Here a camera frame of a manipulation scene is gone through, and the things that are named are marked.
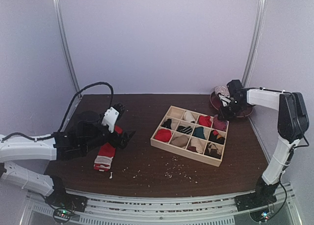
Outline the red sock with striped cuff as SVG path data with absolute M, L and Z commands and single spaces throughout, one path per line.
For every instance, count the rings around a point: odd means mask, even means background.
M 94 160 L 94 170 L 108 171 L 111 168 L 116 149 L 110 144 L 106 143 L 101 146 L 96 159 Z

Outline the red round tray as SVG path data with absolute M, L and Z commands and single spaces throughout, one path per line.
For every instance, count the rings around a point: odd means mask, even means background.
M 210 94 L 210 104 L 213 106 L 213 108 L 215 108 L 217 111 L 219 111 L 219 109 L 223 106 L 221 100 L 219 99 L 218 96 L 216 96 L 215 92 L 212 92 Z M 253 112 L 253 107 L 248 106 L 246 109 L 244 110 L 240 110 L 237 114 L 236 117 L 237 118 L 243 118 L 243 117 L 248 117 L 249 115 L 252 114 Z

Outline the brown patterned sock in box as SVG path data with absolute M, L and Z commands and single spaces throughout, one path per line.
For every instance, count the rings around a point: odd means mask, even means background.
M 207 144 L 204 154 L 216 159 L 221 159 L 222 156 L 221 150 L 213 143 Z

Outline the circuit board with leds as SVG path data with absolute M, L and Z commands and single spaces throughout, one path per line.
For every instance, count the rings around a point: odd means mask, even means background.
M 56 208 L 54 209 L 52 213 L 52 218 L 57 223 L 67 223 L 71 220 L 73 216 L 74 216 L 74 213 L 72 211 L 69 211 L 63 208 Z
M 272 213 L 266 210 L 250 212 L 250 218 L 257 223 L 266 223 L 272 217 Z

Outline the red patterned sock in box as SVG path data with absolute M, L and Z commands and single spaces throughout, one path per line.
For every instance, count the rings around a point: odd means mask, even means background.
M 211 116 L 204 115 L 199 116 L 198 124 L 210 128 L 212 125 Z

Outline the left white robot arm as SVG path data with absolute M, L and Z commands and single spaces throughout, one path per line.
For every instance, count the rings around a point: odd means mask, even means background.
M 37 174 L 14 164 L 18 160 L 68 161 L 85 157 L 90 151 L 109 143 L 124 149 L 135 131 L 124 132 L 116 122 L 125 111 L 122 104 L 109 107 L 104 113 L 85 111 L 75 117 L 67 131 L 28 137 L 13 133 L 0 137 L 0 179 L 45 197 L 51 197 L 59 207 L 71 202 L 61 178 Z

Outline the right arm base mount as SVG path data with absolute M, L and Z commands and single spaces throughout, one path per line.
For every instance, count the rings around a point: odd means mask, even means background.
M 274 194 L 278 186 L 279 183 L 273 185 L 261 183 L 256 185 L 254 192 L 236 196 L 235 205 L 238 212 L 266 206 L 269 202 L 275 203 L 277 199 Z

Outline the purple sock with orange cuff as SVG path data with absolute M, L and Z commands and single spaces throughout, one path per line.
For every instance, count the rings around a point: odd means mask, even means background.
M 213 118 L 212 127 L 216 130 L 226 132 L 227 127 L 228 127 L 228 122 L 226 120 L 219 120 L 218 115 L 216 114 Z

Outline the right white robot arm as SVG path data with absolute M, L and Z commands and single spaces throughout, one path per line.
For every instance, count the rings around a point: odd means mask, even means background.
M 278 112 L 278 143 L 270 163 L 262 174 L 266 185 L 279 183 L 281 174 L 290 165 L 288 162 L 296 148 L 308 147 L 305 137 L 310 122 L 303 95 L 300 92 L 271 90 L 264 87 L 243 87 L 240 80 L 227 83 L 228 95 L 221 93 L 222 101 L 218 118 L 230 120 L 249 106 L 262 106 Z

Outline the wooden compartment organizer box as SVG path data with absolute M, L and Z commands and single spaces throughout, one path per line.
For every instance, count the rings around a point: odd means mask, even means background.
M 193 116 L 194 116 L 194 118 L 196 120 L 195 123 L 190 123 L 190 122 L 186 122 L 186 121 L 183 120 L 183 114 L 184 114 L 185 111 L 189 111 L 189 112 L 191 112 L 193 114 Z M 221 165 L 221 163 L 222 163 L 223 156 L 224 156 L 224 151 L 225 151 L 225 146 L 226 146 L 226 141 L 227 141 L 227 136 L 228 136 L 228 130 L 229 130 L 229 121 L 227 121 L 228 122 L 228 127 L 227 127 L 226 132 L 217 130 L 222 136 L 225 137 L 225 144 L 221 145 L 221 144 L 217 144 L 215 142 L 209 141 L 210 132 L 212 130 L 215 130 L 215 129 L 212 127 L 212 125 L 211 125 L 210 128 L 202 126 L 202 125 L 199 125 L 198 124 L 198 119 L 199 119 L 199 116 L 201 116 L 201 115 L 209 116 L 209 115 L 205 115 L 205 114 L 202 114 L 202 113 L 198 113 L 198 112 L 193 112 L 193 111 L 190 111 L 190 110 L 182 109 L 182 108 L 179 108 L 179 107 L 170 106 L 168 111 L 167 111 L 167 113 L 163 117 L 162 121 L 160 122 L 160 124 L 158 125 L 158 127 L 156 128 L 154 134 L 152 135 L 152 137 L 150 139 L 151 146 L 159 148 L 159 149 L 162 149 L 162 150 L 165 150 L 165 151 L 168 151 L 168 152 L 171 152 L 171 153 L 174 153 L 174 154 L 177 154 L 177 155 L 180 155 L 180 156 L 183 156 L 183 157 L 186 157 L 186 158 L 189 158 L 189 159 L 192 159 L 192 160 L 195 160 L 195 161 L 199 161 L 199 162 L 202 162 L 202 163 L 205 163 L 205 164 L 208 164 L 208 165 L 219 167 Z M 172 129 L 169 129 L 172 132 L 172 137 L 171 137 L 170 141 L 169 142 L 161 142 L 161 141 L 158 141 L 158 140 L 154 139 L 154 136 L 155 136 L 155 134 L 157 133 L 157 131 L 159 129 L 167 129 L 167 128 L 161 127 L 161 125 L 168 118 L 172 119 L 172 126 L 171 126 Z M 182 125 L 182 126 L 191 126 L 193 128 L 192 133 L 190 135 L 186 135 L 186 134 L 183 134 L 181 132 L 177 132 L 177 128 L 180 125 Z M 204 140 L 204 139 L 198 138 L 204 144 L 204 151 L 203 151 L 202 154 L 199 154 L 199 153 L 187 150 L 187 147 L 190 145 L 190 140 L 192 138 L 197 138 L 197 137 L 193 136 L 193 132 L 194 132 L 194 129 L 196 127 L 203 127 L 204 128 L 204 134 L 205 134 L 206 139 Z M 186 136 L 189 137 L 189 140 L 188 140 L 188 143 L 187 143 L 186 147 L 180 148 L 180 147 L 174 146 L 174 145 L 172 145 L 170 143 L 174 137 L 179 137 L 181 135 L 186 135 Z M 215 144 L 221 150 L 221 153 L 222 153 L 221 159 L 212 158 L 212 157 L 206 156 L 204 154 L 205 148 L 206 148 L 208 143 Z

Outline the black red sock in box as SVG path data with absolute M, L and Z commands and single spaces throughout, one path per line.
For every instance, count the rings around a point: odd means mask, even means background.
M 225 137 L 222 136 L 217 130 L 212 130 L 209 135 L 209 141 L 224 145 Z

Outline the white patterned bowl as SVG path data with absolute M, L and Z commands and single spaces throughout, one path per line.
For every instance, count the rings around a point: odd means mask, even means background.
M 214 88 L 214 92 L 216 96 L 222 95 L 222 96 L 230 97 L 229 90 L 226 86 L 216 86 Z

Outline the red rolled sock in box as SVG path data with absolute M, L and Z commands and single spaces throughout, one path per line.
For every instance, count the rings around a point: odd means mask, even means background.
M 161 142 L 169 142 L 172 137 L 172 132 L 169 129 L 159 129 L 154 136 L 154 139 Z

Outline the beige rolled sock in box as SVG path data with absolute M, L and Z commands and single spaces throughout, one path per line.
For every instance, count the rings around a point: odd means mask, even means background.
M 186 147 L 189 137 L 186 135 L 181 135 L 179 137 L 174 137 L 170 142 L 172 145 L 183 148 Z

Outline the right circuit board with leds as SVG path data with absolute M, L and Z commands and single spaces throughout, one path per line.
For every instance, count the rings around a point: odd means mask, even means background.
M 250 218 L 257 223 L 266 223 L 272 217 L 272 213 L 266 210 L 250 212 Z

